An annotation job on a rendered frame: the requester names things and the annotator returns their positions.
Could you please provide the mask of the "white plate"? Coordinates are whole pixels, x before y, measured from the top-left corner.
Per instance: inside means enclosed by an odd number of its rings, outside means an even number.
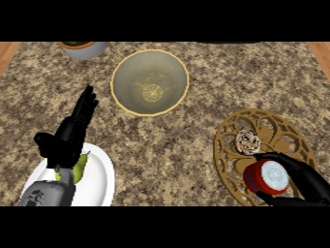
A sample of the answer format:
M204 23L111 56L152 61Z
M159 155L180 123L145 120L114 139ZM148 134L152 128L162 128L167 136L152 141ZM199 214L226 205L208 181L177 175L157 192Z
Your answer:
M81 180L74 184L75 192L71 206L109 206L112 204L117 186L114 164L106 152L95 144L86 143L83 145L81 154L86 153L89 153L87 163ZM47 160L43 160L28 177L22 194L34 181L58 181L55 172L55 169L47 168Z

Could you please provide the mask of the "grey bowl with gold rim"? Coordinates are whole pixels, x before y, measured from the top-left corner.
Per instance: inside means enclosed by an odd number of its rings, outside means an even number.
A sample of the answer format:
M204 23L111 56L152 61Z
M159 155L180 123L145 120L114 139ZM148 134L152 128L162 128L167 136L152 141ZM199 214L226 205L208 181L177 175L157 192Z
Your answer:
M165 50L139 50L115 67L112 96L118 106L137 116L168 113L183 101L189 86L185 63Z

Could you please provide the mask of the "green vegetable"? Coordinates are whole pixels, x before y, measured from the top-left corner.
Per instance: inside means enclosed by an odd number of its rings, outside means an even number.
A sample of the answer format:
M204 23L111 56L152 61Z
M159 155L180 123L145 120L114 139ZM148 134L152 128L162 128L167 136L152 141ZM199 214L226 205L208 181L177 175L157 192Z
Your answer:
M77 184L78 181L81 180L89 153L80 155L78 161L73 167L73 184ZM56 176L56 180L61 181L61 175L59 175L58 171L55 172L55 176Z

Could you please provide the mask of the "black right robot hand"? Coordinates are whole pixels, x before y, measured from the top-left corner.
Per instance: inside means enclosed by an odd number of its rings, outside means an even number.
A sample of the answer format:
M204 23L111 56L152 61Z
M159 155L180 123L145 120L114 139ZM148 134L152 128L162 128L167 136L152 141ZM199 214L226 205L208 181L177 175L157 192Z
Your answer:
M308 163L289 157L282 152L255 154L257 160L270 159L285 168L295 186L304 196L299 198L273 197L263 191L257 196L270 206L330 206L330 184Z

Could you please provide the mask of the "grey plant pot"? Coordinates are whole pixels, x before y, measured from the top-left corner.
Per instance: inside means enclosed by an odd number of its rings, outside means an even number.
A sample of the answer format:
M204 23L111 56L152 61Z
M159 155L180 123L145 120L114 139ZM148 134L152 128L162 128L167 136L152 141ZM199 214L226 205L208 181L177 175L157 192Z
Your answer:
M83 45L71 46L59 42L68 57L75 60L90 60L98 57L103 53L108 44L108 42L89 42Z

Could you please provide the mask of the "red can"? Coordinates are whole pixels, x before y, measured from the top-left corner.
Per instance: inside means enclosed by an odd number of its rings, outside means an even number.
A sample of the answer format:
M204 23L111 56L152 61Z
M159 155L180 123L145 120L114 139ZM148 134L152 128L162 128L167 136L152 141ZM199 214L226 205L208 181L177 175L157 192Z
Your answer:
M252 193L280 195L289 186L289 174L283 166L271 159L254 162L243 171L243 180Z

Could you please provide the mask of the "gold openwork round placemat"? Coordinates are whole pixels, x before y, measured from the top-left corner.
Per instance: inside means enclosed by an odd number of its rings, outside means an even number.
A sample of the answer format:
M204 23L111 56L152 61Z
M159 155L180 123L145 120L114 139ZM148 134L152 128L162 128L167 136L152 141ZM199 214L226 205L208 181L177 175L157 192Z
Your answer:
M217 174L238 203L245 206L266 206L246 188L243 171L257 161L236 149L236 135L252 130L260 138L261 152L282 152L317 169L316 157L307 139L292 123L267 110L248 108L232 113L223 120L214 135L213 155Z

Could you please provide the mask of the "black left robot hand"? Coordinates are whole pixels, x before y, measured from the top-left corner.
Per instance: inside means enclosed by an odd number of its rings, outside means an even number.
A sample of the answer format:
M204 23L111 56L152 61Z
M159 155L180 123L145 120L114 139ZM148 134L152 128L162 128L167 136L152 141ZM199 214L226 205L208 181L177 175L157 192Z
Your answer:
M64 119L55 134L34 135L40 156L47 159L47 168L71 169L78 161L86 139L86 130L99 101L93 87L86 86L71 115Z

